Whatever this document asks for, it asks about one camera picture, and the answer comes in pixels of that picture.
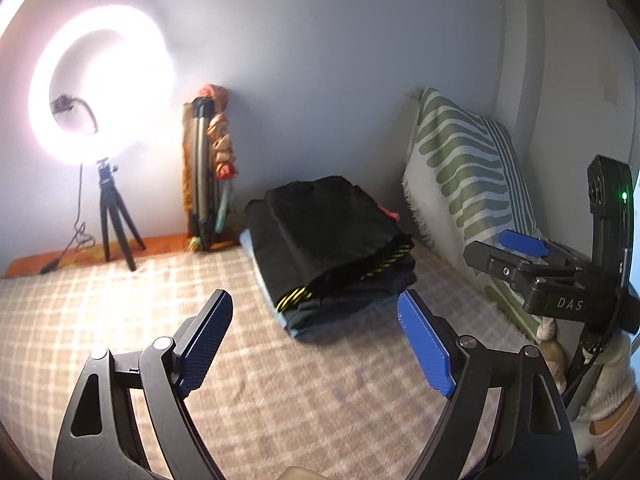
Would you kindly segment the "right white gloved hand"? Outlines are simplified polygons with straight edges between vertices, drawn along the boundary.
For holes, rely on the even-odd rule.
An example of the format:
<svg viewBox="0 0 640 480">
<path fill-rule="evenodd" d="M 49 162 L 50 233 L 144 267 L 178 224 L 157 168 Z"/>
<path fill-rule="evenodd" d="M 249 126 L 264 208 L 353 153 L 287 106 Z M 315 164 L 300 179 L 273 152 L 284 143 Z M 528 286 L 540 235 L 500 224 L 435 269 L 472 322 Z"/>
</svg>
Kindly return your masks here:
<svg viewBox="0 0 640 480">
<path fill-rule="evenodd" d="M 536 341 L 546 361 L 559 393 L 568 391 L 565 356 L 556 340 L 556 323 L 542 318 Z M 602 420 L 612 415 L 636 390 L 636 375 L 630 366 L 631 339 L 623 330 L 616 330 L 608 346 L 580 382 L 568 404 L 570 420 Z"/>
</svg>

